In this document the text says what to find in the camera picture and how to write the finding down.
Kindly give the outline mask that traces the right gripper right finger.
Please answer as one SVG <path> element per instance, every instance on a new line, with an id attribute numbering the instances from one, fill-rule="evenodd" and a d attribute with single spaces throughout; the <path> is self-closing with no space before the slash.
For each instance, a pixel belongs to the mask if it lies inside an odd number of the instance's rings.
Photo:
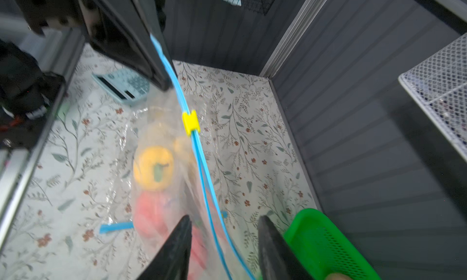
<path id="1" fill-rule="evenodd" d="M 289 248 L 267 216 L 261 216 L 259 231 L 259 264 L 263 280 L 312 280 L 313 277 Z"/>

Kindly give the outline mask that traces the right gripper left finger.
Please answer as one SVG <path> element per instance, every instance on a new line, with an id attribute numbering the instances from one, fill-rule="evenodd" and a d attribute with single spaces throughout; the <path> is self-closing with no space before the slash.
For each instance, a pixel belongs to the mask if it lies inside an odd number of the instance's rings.
<path id="1" fill-rule="evenodd" d="M 185 215 L 137 280 L 187 280 L 192 246 L 192 221 Z"/>

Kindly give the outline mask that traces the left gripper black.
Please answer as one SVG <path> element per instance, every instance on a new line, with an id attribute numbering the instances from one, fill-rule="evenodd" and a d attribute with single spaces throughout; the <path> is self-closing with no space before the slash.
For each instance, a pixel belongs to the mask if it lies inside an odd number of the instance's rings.
<path id="1" fill-rule="evenodd" d="M 170 77 L 152 39 L 169 50 L 163 31 L 165 0 L 14 0 L 33 32 L 44 28 L 80 28 L 90 46 L 136 71 L 162 91 Z"/>

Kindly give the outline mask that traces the pink peach with leaf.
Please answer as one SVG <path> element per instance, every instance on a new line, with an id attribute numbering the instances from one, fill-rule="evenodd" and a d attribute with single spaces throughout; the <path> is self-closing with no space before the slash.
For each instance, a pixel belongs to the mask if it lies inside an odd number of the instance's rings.
<path id="1" fill-rule="evenodd" d="M 142 191 L 136 199 L 133 225 L 144 239 L 165 239 L 180 218 L 180 200 L 167 192 Z"/>

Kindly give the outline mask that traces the clear zip-top bag blue zipper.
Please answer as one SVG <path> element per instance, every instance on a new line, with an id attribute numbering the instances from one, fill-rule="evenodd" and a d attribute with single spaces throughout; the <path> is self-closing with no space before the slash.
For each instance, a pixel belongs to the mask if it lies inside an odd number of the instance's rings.
<path id="1" fill-rule="evenodd" d="M 188 279 L 252 280 L 253 272 L 227 231 L 207 164 L 216 150 L 210 103 L 184 93 L 162 45 L 156 38 L 152 43 L 170 87 L 150 91 L 146 116 L 138 126 L 132 171 L 135 230 L 154 255 L 188 216 Z"/>

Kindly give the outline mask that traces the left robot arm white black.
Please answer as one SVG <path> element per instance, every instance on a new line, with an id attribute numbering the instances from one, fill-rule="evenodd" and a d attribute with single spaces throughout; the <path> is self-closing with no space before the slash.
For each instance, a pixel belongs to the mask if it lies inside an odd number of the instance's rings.
<path id="1" fill-rule="evenodd" d="M 90 46 L 148 79 L 162 91 L 171 87 L 161 58 L 169 56 L 163 31 L 166 0 L 15 0 L 30 29 L 78 27 Z M 40 70 L 36 59 L 1 42 L 1 106 L 24 120 L 47 111 L 48 90 L 64 78 Z"/>

